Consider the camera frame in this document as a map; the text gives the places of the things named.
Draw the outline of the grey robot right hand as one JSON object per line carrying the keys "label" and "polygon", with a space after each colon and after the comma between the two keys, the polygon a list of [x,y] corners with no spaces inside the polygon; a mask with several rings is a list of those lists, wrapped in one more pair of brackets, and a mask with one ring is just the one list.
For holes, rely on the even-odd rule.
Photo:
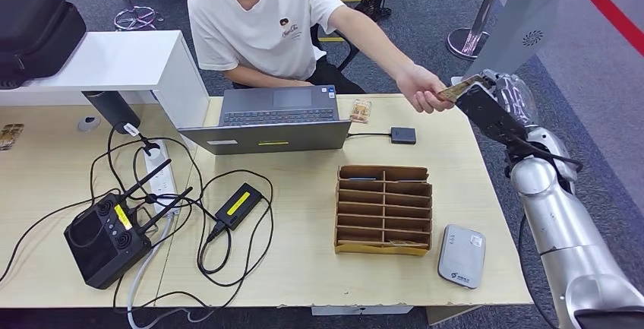
{"label": "grey robot right hand", "polygon": [[527,128],[539,125],[535,98],[526,83],[516,74],[497,73],[485,69],[480,74],[488,82],[493,98],[519,124]]}

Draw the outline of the person's left hand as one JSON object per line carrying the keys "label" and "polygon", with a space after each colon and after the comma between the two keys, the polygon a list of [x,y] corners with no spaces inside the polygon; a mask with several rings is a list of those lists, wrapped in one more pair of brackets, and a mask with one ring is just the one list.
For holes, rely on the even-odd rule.
{"label": "person's left hand", "polygon": [[440,98],[439,92],[446,89],[444,83],[426,68],[413,62],[406,63],[395,76],[402,95],[418,113],[443,112],[453,108],[453,103]]}

